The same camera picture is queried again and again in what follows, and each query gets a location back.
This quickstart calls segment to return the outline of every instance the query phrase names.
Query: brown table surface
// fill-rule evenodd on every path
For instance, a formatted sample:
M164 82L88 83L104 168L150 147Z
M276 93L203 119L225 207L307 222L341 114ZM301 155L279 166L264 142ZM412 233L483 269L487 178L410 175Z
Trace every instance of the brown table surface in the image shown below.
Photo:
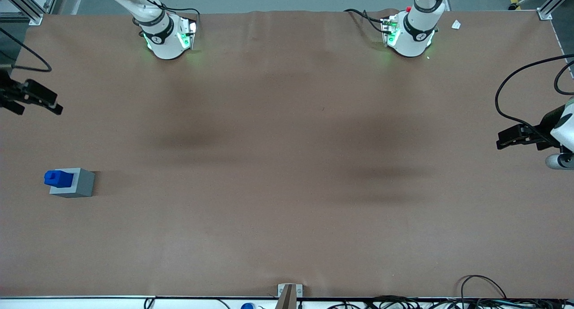
M485 274L510 297L572 296L574 173L544 165L554 150L495 144L514 125L500 82L561 54L550 22L445 13L418 58L348 13L201 22L174 61L127 16L29 29L54 71L13 76L64 112L0 111L0 294L455 296ZM538 123L566 102L563 65L513 78L502 108ZM44 172L68 167L97 172L94 197L48 194Z

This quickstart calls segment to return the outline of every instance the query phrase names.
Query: gray base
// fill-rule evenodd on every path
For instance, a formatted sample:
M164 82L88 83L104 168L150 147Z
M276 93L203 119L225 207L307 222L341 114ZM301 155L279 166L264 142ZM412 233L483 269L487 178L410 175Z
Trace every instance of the gray base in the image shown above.
M51 195L64 198L92 197L92 190L94 190L94 179L96 178L94 172L90 172L82 168L67 168L56 170L74 174L74 179L72 180L72 186L69 188L51 187Z

